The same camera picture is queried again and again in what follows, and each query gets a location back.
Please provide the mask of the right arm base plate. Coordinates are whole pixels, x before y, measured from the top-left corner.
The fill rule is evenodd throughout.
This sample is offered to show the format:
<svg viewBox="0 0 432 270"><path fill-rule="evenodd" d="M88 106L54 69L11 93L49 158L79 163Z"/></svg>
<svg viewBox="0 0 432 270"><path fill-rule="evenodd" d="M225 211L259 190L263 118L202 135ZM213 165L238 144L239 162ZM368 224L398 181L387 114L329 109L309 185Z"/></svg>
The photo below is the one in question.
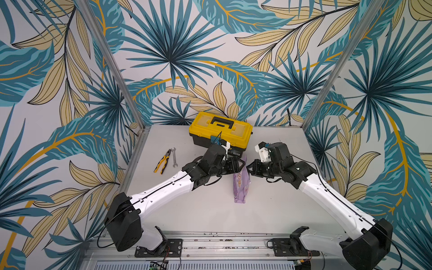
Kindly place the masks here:
<svg viewBox="0 0 432 270"><path fill-rule="evenodd" d="M321 255L318 251L307 250L293 238L273 238L266 242L266 246L273 250L276 257L302 257L311 259Z"/></svg>

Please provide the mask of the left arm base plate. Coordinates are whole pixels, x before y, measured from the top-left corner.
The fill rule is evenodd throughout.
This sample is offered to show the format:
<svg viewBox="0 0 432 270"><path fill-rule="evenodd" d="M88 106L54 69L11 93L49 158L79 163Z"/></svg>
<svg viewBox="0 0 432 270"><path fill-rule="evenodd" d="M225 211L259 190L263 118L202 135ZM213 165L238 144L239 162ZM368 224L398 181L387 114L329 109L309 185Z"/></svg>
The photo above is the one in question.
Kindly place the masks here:
<svg viewBox="0 0 432 270"><path fill-rule="evenodd" d="M180 258L182 254L183 240L181 238L167 239L155 249L148 250L137 246L135 258Z"/></svg>

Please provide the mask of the purple oats bag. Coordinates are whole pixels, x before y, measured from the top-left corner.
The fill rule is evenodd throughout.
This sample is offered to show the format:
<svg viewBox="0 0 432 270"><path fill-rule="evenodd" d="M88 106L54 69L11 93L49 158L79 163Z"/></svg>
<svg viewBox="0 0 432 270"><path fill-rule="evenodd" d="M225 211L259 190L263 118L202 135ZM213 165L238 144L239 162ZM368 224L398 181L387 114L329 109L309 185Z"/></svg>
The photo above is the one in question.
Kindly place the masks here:
<svg viewBox="0 0 432 270"><path fill-rule="evenodd" d="M235 173L233 176L233 192L234 192L234 202L238 204L246 203L246 196L249 191L250 186L250 174L246 168L247 157L241 160L245 163L245 166L238 173Z"/></svg>

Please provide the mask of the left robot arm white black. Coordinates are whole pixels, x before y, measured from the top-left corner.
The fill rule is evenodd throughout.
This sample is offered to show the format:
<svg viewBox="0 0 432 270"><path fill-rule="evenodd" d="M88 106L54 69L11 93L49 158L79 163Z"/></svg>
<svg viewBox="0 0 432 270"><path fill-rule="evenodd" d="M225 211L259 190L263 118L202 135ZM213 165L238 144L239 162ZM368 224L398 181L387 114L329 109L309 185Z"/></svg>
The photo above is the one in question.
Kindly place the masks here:
<svg viewBox="0 0 432 270"><path fill-rule="evenodd" d="M206 185L211 177L239 173L244 166L243 160L228 154L226 146L211 145L203 156L187 163L173 177L153 188L132 196L119 193L104 220L117 251L140 246L161 253L167 239L160 228L145 226L145 219L173 199Z"/></svg>

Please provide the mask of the silver wrench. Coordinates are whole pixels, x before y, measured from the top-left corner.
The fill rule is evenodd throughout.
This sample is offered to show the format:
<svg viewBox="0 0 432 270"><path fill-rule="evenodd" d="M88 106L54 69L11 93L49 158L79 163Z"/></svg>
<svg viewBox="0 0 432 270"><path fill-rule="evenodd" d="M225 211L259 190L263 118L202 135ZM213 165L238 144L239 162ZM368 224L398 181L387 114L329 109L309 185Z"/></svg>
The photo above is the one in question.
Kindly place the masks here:
<svg viewBox="0 0 432 270"><path fill-rule="evenodd" d="M176 167L178 167L178 164L177 164L177 159L176 159L176 148L175 147L171 149L171 153L172 153L172 159L173 159L173 168L176 168Z"/></svg>

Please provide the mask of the yellow black pliers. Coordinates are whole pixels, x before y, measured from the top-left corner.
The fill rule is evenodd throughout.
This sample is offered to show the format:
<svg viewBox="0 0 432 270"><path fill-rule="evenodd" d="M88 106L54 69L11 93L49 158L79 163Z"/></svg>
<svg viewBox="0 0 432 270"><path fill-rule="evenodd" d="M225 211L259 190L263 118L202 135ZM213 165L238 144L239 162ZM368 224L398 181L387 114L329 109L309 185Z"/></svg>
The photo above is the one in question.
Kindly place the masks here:
<svg viewBox="0 0 432 270"><path fill-rule="evenodd" d="M154 173L157 173L158 170L160 170L160 174L163 174L163 173L164 173L165 168L166 168L166 166L167 166L167 164L168 164L168 160L169 160L169 157L170 157L170 155L171 155L171 152L172 152L172 150L169 149L169 150L164 154L164 156L161 158L161 160L158 162L156 168L154 169Z"/></svg>

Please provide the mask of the aluminium rail frame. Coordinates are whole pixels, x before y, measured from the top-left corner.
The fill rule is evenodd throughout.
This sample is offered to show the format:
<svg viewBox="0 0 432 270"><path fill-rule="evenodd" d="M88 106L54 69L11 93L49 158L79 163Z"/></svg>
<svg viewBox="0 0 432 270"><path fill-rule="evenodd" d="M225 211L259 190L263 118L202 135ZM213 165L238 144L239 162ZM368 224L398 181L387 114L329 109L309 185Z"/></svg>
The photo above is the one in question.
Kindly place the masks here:
<svg viewBox="0 0 432 270"><path fill-rule="evenodd" d="M350 270L346 261L325 252L277 257L271 239L284 234L168 231L171 247L146 257L140 247L118 252L99 249L95 241L85 252L81 270Z"/></svg>

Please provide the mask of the yellow black toolbox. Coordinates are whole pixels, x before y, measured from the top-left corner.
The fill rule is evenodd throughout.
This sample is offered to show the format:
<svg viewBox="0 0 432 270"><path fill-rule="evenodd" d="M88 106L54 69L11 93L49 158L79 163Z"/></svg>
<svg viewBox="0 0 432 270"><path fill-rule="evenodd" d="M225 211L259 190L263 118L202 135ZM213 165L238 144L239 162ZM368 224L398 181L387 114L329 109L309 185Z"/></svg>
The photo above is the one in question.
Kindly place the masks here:
<svg viewBox="0 0 432 270"><path fill-rule="evenodd" d="M195 145L206 148L212 143L227 141L230 143L228 153L240 158L247 149L253 126L244 121L200 112L190 125L189 134Z"/></svg>

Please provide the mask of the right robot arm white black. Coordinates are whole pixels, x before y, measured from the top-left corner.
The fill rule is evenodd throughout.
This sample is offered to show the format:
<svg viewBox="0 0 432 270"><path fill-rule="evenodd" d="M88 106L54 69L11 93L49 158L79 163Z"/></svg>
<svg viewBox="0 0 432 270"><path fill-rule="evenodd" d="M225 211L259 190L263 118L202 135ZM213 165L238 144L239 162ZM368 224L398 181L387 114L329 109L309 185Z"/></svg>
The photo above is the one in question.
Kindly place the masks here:
<svg viewBox="0 0 432 270"><path fill-rule="evenodd" d="M301 226L290 235L294 252L319 251L344 258L356 270L373 270L390 252L393 226L375 219L336 192L312 162L295 161L286 144L261 142L259 158L247 166L252 175L269 183L284 181L314 200L344 230L341 235L312 232Z"/></svg>

